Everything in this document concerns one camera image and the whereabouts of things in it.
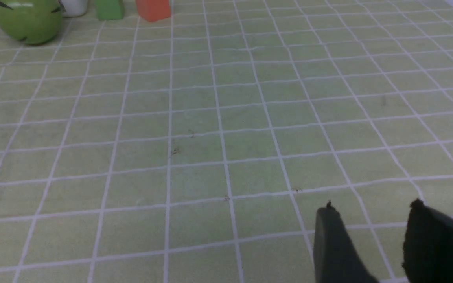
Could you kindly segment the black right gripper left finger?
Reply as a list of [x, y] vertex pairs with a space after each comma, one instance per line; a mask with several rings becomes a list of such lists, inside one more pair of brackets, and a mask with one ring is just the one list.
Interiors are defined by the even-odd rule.
[[331, 201], [316, 212], [313, 265], [317, 283], [379, 282], [361, 261]]

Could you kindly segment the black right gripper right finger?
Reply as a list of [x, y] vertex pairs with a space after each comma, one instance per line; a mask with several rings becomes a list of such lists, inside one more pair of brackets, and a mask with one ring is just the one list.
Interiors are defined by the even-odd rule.
[[453, 283], [453, 218], [426, 206], [410, 204], [402, 267], [410, 283]]

